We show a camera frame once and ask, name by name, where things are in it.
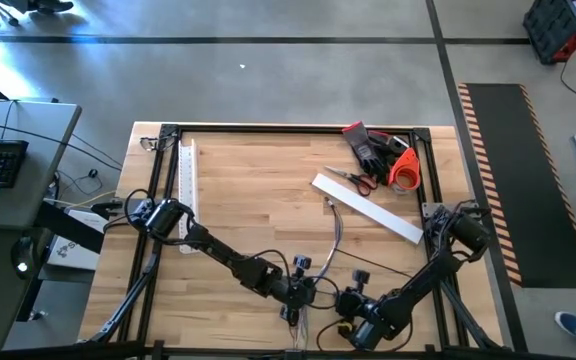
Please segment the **grey desk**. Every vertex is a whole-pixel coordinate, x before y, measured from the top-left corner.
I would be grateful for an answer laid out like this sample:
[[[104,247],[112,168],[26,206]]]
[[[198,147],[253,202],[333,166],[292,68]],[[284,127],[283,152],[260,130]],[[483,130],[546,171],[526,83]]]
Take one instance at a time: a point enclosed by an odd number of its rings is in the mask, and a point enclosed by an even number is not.
[[[28,142],[15,186],[0,190],[0,349],[27,288],[13,270],[10,250],[34,224],[80,114],[74,104],[0,100],[0,136]]]

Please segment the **black red tool box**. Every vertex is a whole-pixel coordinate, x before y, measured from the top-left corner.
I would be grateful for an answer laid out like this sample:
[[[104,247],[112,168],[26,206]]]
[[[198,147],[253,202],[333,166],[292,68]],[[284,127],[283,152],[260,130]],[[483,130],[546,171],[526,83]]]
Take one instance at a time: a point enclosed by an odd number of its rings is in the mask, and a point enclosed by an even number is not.
[[[576,0],[534,0],[522,26],[541,64],[565,63],[576,51]]]

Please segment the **white flat duct cover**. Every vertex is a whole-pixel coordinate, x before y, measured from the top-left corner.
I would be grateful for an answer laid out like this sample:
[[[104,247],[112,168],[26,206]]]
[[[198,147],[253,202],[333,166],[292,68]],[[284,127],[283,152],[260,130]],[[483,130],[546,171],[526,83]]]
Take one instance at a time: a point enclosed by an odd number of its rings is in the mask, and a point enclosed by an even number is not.
[[[418,244],[423,237],[424,232],[421,228],[390,213],[321,173],[315,176],[311,185],[413,244]]]

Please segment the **black aluminium table frame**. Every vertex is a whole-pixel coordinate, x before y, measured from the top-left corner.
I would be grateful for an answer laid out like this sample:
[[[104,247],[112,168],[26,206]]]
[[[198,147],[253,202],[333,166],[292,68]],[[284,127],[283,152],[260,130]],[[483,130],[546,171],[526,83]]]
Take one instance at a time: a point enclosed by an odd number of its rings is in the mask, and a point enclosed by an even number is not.
[[[148,187],[155,155],[139,142],[141,137],[156,136],[159,128],[156,123],[134,124],[119,197]],[[337,127],[329,134],[287,132],[297,126],[285,131],[278,125],[270,128],[266,134],[184,131],[183,144],[194,139],[199,150],[199,222],[241,253],[277,249],[290,263],[296,254],[308,256],[312,258],[308,273],[316,274],[334,241],[334,215],[324,195],[310,183],[322,173],[354,193],[352,184],[324,167],[358,172],[357,165]],[[454,128],[428,129],[442,194],[437,202],[452,204],[472,198]],[[381,186],[369,198],[420,226],[417,199],[415,193]],[[338,206],[344,223],[342,250],[411,275],[426,263],[422,242],[414,245],[344,204]],[[77,338],[92,337],[121,303],[137,238],[128,226],[107,233]],[[343,289],[352,283],[356,268],[371,272],[365,293],[372,297],[406,282],[401,275],[344,254],[335,255],[326,276]],[[466,263],[457,276],[464,303],[488,336],[503,344],[486,262]],[[178,248],[165,247],[155,286],[148,345],[163,340],[169,347],[208,350],[293,347],[288,325],[279,317],[281,304],[243,288],[230,271],[204,254],[182,254]],[[415,307],[414,333],[402,350],[423,350],[426,344],[438,347],[436,319],[429,294]]]

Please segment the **red-handled scissors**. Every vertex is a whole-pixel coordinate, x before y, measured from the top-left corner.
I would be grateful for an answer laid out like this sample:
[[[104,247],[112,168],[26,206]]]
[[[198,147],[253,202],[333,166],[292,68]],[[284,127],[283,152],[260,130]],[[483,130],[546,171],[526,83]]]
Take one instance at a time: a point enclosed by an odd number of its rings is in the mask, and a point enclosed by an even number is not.
[[[371,192],[376,190],[378,187],[377,182],[368,175],[353,174],[331,166],[325,166],[325,169],[346,178],[349,182],[354,184],[358,194],[362,197],[368,197]]]

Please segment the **grey black work glove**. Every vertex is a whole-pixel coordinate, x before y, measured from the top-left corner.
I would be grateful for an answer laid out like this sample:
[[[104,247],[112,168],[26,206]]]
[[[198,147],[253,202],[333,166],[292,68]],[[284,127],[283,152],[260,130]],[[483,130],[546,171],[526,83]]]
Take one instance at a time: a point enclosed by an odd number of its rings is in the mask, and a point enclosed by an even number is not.
[[[387,185],[391,166],[388,166],[377,154],[370,143],[368,132],[361,121],[342,129],[342,134],[351,146],[364,173],[375,178],[382,185]]]
[[[409,148],[409,145],[399,137],[379,131],[370,130],[368,132],[368,138],[377,154],[388,166],[393,166]]]

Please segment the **white cardboard box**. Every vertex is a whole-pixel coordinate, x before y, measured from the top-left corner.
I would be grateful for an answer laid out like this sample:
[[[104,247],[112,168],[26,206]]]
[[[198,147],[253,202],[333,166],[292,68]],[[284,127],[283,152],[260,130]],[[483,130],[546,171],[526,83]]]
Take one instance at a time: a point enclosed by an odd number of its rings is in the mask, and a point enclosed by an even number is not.
[[[103,233],[108,221],[96,213],[70,209],[67,214],[85,225]],[[82,270],[96,270],[99,254],[61,236],[55,236],[47,263],[54,266]]]

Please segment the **black office chair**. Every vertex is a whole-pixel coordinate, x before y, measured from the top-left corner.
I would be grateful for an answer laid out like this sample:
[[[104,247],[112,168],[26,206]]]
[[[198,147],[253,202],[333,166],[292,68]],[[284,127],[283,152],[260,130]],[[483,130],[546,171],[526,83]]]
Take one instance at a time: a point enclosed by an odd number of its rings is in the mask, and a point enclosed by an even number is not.
[[[19,21],[8,10],[13,8],[21,14],[26,12],[38,12],[41,14],[54,14],[66,12],[72,9],[74,4],[71,1],[63,0],[0,0],[0,17],[14,27],[19,25]]]

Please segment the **black zip tie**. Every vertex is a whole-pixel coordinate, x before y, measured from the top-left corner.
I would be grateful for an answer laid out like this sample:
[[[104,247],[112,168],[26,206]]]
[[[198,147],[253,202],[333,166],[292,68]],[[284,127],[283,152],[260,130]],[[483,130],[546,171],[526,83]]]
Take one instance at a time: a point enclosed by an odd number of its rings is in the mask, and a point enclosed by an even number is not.
[[[367,264],[370,264],[370,265],[373,265],[373,266],[376,266],[376,267],[379,267],[379,268],[388,270],[388,271],[393,272],[393,273],[395,273],[395,274],[398,274],[398,275],[400,275],[400,276],[404,276],[404,277],[406,277],[406,278],[408,278],[408,279],[411,279],[411,278],[412,278],[412,276],[409,275],[409,274],[406,273],[406,272],[403,272],[403,271],[400,271],[400,270],[397,270],[397,269],[388,267],[388,266],[386,266],[386,265],[383,265],[383,264],[374,262],[374,261],[372,261],[372,260],[369,260],[369,259],[366,259],[366,258],[357,256],[357,255],[354,255],[354,254],[352,254],[352,253],[343,251],[343,250],[341,250],[341,249],[334,249],[334,251],[337,252],[337,253],[343,254],[343,255],[345,255],[345,256],[351,257],[351,258],[353,258],[353,259],[359,260],[359,261],[361,261],[361,262],[364,262],[364,263],[367,263]]]

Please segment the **black computer mouse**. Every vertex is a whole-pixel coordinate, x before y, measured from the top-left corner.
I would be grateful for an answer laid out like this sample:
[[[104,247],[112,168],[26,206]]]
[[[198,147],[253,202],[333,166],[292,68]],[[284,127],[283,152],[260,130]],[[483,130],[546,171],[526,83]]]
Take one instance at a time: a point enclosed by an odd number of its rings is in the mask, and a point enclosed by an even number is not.
[[[18,239],[10,250],[10,258],[13,270],[20,279],[31,278],[38,262],[35,241],[31,237]]]

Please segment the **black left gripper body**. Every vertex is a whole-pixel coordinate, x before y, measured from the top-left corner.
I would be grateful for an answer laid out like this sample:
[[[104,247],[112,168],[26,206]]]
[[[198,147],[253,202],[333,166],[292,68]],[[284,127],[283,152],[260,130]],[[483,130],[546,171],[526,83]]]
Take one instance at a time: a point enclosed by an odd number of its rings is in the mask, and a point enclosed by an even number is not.
[[[316,281],[311,277],[294,278],[287,290],[285,304],[291,309],[300,309],[314,302]]]

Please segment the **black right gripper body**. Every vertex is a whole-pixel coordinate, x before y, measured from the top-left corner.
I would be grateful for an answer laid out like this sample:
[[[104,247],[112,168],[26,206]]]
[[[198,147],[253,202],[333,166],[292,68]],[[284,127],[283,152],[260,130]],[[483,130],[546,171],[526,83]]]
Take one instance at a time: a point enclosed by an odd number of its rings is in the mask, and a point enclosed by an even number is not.
[[[355,288],[346,288],[338,295],[338,314],[343,318],[365,317],[368,298]]]

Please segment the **black hazard-striped floor mat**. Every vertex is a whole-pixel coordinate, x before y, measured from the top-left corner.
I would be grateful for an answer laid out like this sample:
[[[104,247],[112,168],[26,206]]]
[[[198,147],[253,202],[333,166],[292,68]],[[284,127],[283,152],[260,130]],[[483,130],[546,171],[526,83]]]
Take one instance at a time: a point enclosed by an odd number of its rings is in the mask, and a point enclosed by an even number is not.
[[[576,288],[576,218],[525,87],[458,94],[510,282]]]

